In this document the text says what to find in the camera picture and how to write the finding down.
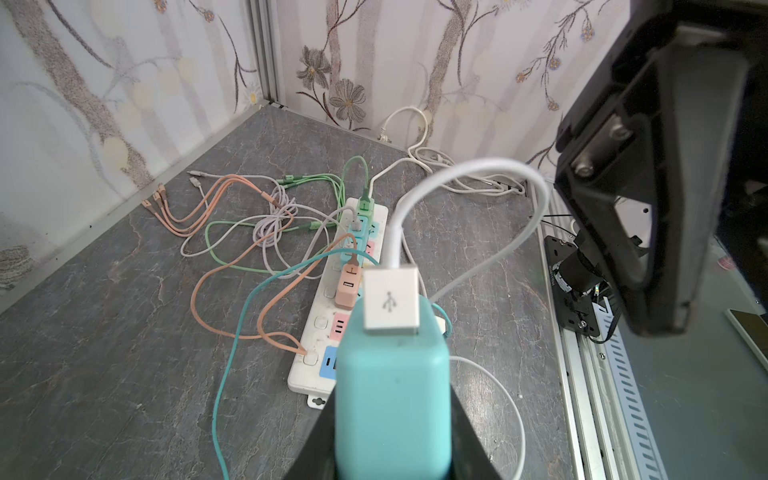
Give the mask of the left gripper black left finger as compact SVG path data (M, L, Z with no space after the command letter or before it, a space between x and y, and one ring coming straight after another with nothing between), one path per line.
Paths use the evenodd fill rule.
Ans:
M337 478L335 461L335 399L329 398L284 479Z

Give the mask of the pink charger plug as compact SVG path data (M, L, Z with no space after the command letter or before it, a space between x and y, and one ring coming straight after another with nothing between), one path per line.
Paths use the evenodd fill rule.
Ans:
M352 310L358 299L362 272L356 261L350 260L341 270L334 303L337 307Z

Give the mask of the white six-outlet colourful power strip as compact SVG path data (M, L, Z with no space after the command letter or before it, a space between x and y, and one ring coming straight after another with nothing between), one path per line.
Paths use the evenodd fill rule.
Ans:
M336 353L344 336L352 310L339 308L334 303L334 297L341 275L342 267L339 255L344 252L359 254L359 251L343 249L342 244L347 238L353 237L348 232L348 227L353 213L357 210L358 200L349 198L346 200L346 210L337 227L336 236L344 241L336 246L339 251L330 256L324 266L319 284L309 310L307 321L300 338L305 352L297 354L292 361L287 378L290 391L305 395L307 405L313 409L321 410L329 399L336 383ZM371 267L378 262L381 256L381 242L383 241L386 221L389 209L375 203L371 235L368 239L368 254L361 252L368 262L361 266L361 272L365 267Z

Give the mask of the dark green charger plug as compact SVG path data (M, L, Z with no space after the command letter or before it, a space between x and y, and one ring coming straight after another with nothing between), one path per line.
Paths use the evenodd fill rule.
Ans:
M370 196L370 188L365 187L361 197L358 199L357 215L368 219L374 216L375 201Z

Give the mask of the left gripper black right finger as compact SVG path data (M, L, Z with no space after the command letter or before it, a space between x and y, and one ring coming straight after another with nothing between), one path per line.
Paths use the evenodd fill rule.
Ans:
M451 389L451 464L448 478L452 480L501 479L454 389Z

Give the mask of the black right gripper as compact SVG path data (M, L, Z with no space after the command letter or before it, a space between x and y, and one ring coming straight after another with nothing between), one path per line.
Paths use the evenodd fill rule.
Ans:
M635 334L687 329L711 239L766 299L765 2L632 2L556 148L583 264Z

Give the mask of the teal charger plug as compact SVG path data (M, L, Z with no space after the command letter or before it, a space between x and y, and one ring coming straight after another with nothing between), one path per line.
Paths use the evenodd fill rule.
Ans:
M342 244L343 249L349 249L349 250L356 250L361 252L364 252L368 254L370 252L370 249L368 248L368 238L364 235L355 235L353 237L347 238L345 242ZM361 254L353 254L350 252L344 252L339 255L339 262L341 266L346 265L350 261L356 259L357 263L361 266L364 266L368 260L364 255Z
M451 464L449 351L428 299L415 333L373 333L352 312L336 353L335 460L343 479L444 479Z
M352 215L348 232L351 233L359 243L364 243L370 238L372 222L372 210L357 210Z

